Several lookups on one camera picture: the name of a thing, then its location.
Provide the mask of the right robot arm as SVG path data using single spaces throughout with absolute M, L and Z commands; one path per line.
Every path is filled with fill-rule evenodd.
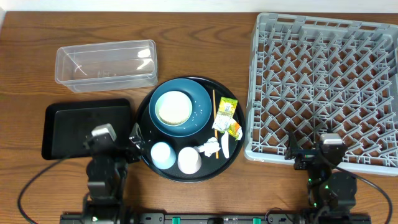
M 295 170 L 307 171 L 308 203 L 312 206 L 294 218 L 296 223 L 353 222 L 349 211 L 356 205 L 356 179 L 343 171 L 333 172 L 347 149 L 336 133 L 322 134 L 313 149 L 302 149 L 289 132 L 284 159 L 293 159 Z

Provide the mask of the pale green bowl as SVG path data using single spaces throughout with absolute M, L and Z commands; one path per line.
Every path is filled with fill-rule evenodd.
M 186 122 L 192 109 L 191 99 L 181 91 L 168 91 L 155 103 L 157 119 L 167 126 L 178 126 Z

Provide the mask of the wooden chopstick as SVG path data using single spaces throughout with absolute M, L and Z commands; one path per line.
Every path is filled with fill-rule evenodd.
M 214 89 L 212 90 L 212 95 L 213 95 L 213 97 L 212 97 L 212 100 L 213 100 L 213 119 L 215 121 L 215 119 L 216 119 L 216 97 L 215 97 L 215 90 Z M 216 129 L 214 129 L 214 134 L 215 134 L 216 142 L 218 142 L 218 131 Z M 219 159 L 219 152 L 218 151 L 215 152 L 215 156 L 216 156 L 216 159 Z

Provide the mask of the orange green torn wrapper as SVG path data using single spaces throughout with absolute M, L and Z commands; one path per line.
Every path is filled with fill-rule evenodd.
M 229 122 L 229 127 L 228 127 L 228 134 L 232 137 L 235 138 L 235 140 L 241 140 L 242 136 L 243 136 L 243 131 L 242 131 L 242 127 L 239 125 L 239 123 L 237 121 L 235 121 L 234 119 L 232 119 Z

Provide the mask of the crumpled white tissue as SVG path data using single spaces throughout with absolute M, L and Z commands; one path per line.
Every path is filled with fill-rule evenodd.
M 212 154 L 218 152 L 221 148 L 217 138 L 212 137 L 209 138 L 209 140 L 207 140 L 207 142 L 203 145 L 195 146 L 194 149 L 199 153 L 203 152 L 206 157 L 210 157 Z

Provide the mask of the light blue cup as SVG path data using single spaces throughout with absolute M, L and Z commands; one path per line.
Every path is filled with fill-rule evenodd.
M 150 150 L 150 156 L 156 168 L 161 170 L 171 168 L 177 158 L 174 149 L 166 142 L 155 143 Z

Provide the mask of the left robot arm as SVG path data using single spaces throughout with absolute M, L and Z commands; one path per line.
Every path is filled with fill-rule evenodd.
M 83 199 L 81 223 L 139 223 L 123 200 L 128 165 L 139 162 L 143 152 L 139 125 L 133 126 L 130 145 L 119 146 L 116 140 L 117 135 L 108 123 L 95 127 L 83 143 L 92 160 L 86 167 L 89 192 Z

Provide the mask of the grey dishwasher rack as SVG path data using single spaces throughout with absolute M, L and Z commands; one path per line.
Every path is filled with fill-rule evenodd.
M 397 175 L 397 26 L 261 13 L 252 32 L 244 156 L 286 164 L 322 134 L 347 145 L 341 167 Z

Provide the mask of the round black serving tray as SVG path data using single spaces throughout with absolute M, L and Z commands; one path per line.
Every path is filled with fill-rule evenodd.
M 130 135 L 144 162 L 178 182 L 199 182 L 222 173 L 238 156 L 243 137 L 213 127 L 221 100 L 235 96 L 200 77 L 164 82 L 144 99 Z

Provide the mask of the white pink cup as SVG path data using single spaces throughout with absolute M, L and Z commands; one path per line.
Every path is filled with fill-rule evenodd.
M 177 165 L 184 174 L 194 174 L 200 170 L 201 156 L 193 147 L 185 147 L 178 154 Z

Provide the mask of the black rectangular tray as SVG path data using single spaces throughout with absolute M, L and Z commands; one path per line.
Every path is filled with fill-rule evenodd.
M 127 99 L 54 103 L 45 111 L 42 157 L 45 160 L 88 157 L 86 137 L 102 124 L 111 124 L 116 144 L 127 146 L 132 129 L 131 105 Z

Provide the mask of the green yellow snack wrapper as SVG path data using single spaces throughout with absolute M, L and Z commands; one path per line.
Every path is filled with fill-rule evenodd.
M 237 105 L 238 100 L 221 97 L 212 128 L 222 133 L 227 131 L 230 126 L 230 121 L 232 120 L 236 111 Z

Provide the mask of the white plastic spoon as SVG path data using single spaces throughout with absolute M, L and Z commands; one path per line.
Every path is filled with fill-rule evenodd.
M 224 157 L 229 159 L 229 134 L 225 132 L 221 137 L 221 149 L 223 151 Z

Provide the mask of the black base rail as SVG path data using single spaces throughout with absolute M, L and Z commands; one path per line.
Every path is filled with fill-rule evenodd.
M 110 217 L 89 215 L 83 218 L 81 215 L 64 214 L 60 216 L 61 224 L 81 224 L 81 223 L 122 223 L 113 221 Z M 143 213 L 131 217 L 125 223 L 131 224 L 282 224 L 282 223 L 371 223 L 367 216 L 357 216 L 350 221 L 329 219 L 317 222 L 306 221 L 298 215 L 288 215 L 281 213 L 268 213 L 267 215 L 164 215 L 162 213 Z

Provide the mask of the clear plastic bin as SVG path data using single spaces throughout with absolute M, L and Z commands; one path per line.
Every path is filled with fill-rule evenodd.
M 75 93 L 154 86 L 156 44 L 149 39 L 60 47 L 55 81 Z

